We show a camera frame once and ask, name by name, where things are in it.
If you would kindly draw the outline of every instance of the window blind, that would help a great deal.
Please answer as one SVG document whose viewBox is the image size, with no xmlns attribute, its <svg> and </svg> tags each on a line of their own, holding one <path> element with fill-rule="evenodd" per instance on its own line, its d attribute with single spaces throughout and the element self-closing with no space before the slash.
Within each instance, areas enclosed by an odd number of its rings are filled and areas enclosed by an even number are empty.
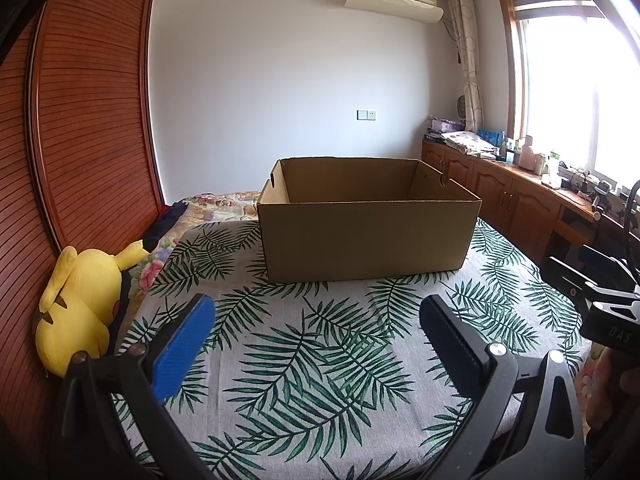
<svg viewBox="0 0 640 480">
<path fill-rule="evenodd" d="M 582 16 L 603 18 L 591 0 L 513 0 L 516 20 L 545 16 Z"/>
</svg>

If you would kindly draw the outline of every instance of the fan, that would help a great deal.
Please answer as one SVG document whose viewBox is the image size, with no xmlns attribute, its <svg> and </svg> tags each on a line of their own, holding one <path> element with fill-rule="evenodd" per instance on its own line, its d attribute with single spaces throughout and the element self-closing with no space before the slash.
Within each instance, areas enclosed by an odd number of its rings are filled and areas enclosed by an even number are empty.
<svg viewBox="0 0 640 480">
<path fill-rule="evenodd" d="M 463 95 L 458 98 L 458 117 L 462 121 L 466 119 L 465 97 Z"/>
</svg>

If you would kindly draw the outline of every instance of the white wall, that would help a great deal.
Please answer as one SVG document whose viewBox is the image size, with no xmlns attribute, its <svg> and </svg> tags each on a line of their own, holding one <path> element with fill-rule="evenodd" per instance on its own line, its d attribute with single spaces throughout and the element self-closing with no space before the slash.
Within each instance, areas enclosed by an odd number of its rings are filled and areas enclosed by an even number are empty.
<svg viewBox="0 0 640 480">
<path fill-rule="evenodd" d="M 288 156 L 419 158 L 425 117 L 456 117 L 444 26 L 344 1 L 154 0 L 150 106 L 169 203 L 261 189 Z"/>
</svg>

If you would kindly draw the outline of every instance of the curtain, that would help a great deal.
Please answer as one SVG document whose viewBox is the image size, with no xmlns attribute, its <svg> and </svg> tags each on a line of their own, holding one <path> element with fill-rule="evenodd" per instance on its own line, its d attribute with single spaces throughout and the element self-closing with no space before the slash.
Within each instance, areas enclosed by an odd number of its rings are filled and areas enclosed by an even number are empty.
<svg viewBox="0 0 640 480">
<path fill-rule="evenodd" d="M 478 30 L 474 1 L 447 1 L 465 79 L 466 129 L 476 132 L 482 128 L 482 101 L 478 89 Z"/>
</svg>

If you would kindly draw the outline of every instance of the cabinet door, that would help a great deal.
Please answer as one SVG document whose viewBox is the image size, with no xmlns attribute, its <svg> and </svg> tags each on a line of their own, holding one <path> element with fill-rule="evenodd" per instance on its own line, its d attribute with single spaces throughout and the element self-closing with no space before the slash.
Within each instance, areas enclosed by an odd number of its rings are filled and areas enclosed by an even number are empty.
<svg viewBox="0 0 640 480">
<path fill-rule="evenodd" d="M 445 147 L 442 144 L 425 140 L 422 143 L 422 161 L 438 171 L 442 170 Z"/>
<path fill-rule="evenodd" d="M 514 181 L 507 204 L 507 238 L 537 264 L 556 224 L 560 203 L 535 184 Z"/>
<path fill-rule="evenodd" d="M 474 164 L 470 191 L 482 199 L 480 218 L 504 234 L 506 201 L 513 179 L 500 168 L 489 164 Z"/>
<path fill-rule="evenodd" d="M 473 157 L 447 150 L 444 158 L 449 165 L 449 178 L 467 189 L 471 188 L 474 176 Z"/>
</svg>

